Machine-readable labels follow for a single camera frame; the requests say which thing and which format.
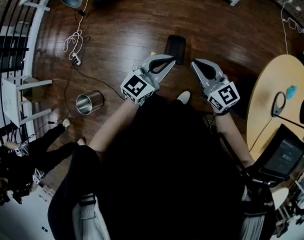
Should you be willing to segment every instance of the round wooden table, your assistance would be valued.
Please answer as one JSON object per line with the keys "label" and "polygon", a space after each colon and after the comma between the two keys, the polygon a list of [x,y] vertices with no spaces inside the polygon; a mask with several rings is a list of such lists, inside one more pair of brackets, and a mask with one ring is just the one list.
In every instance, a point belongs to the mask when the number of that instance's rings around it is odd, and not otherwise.
{"label": "round wooden table", "polygon": [[291,86],[297,86],[296,94],[292,99],[286,101],[286,106],[280,116],[301,124],[304,66],[297,58],[291,55],[278,56],[263,69],[256,81],[249,103],[246,131],[247,146],[255,161],[263,153],[281,124],[286,125],[299,138],[304,137],[304,129],[277,117],[273,117],[266,126],[272,117],[271,111],[276,94],[278,92],[286,94],[287,89]]}

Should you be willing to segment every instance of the metal trash can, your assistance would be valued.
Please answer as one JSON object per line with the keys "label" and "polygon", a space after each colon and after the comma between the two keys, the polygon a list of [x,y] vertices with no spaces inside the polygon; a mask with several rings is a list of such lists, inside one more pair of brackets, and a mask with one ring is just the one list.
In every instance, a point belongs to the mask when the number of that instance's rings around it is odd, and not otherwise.
{"label": "metal trash can", "polygon": [[104,96],[98,91],[94,90],[87,94],[81,94],[76,99],[76,108],[82,115],[88,115],[103,107]]}

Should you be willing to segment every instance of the bare foot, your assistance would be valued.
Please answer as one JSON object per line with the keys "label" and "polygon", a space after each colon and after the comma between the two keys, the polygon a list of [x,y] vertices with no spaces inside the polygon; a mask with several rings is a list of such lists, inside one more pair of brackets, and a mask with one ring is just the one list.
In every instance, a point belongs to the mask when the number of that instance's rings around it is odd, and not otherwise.
{"label": "bare foot", "polygon": [[84,146],[84,145],[86,145],[85,139],[84,139],[84,138],[80,138],[80,139],[77,141],[77,144],[78,144],[79,146]]}

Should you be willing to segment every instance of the white chair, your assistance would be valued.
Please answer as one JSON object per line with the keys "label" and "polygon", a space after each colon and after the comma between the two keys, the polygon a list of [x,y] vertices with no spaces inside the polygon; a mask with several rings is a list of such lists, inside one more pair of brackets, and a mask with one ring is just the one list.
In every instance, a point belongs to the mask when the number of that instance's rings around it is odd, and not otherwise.
{"label": "white chair", "polygon": [[24,103],[29,103],[27,100],[21,100],[20,92],[23,89],[32,88],[36,86],[44,86],[52,83],[52,80],[38,81],[33,83],[25,83],[20,85],[20,80],[24,80],[26,78],[31,78],[32,75],[23,75],[16,76],[12,78],[1,79],[1,91],[2,91],[2,105],[4,114],[19,128],[21,125],[25,124],[28,121],[34,120],[41,116],[44,116],[48,113],[51,113],[51,109],[47,109],[41,111],[36,114],[32,114],[31,116],[22,119],[20,114],[20,107]]}

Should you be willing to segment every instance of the metal railing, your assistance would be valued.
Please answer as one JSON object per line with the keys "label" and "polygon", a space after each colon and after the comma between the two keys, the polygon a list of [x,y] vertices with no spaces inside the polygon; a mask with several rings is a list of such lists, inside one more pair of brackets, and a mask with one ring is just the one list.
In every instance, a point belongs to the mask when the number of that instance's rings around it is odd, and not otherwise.
{"label": "metal railing", "polygon": [[[27,41],[36,8],[8,0],[0,20],[0,141],[28,141],[26,125],[17,127],[3,112],[1,79],[23,75]],[[23,105],[20,108],[24,118]]]}

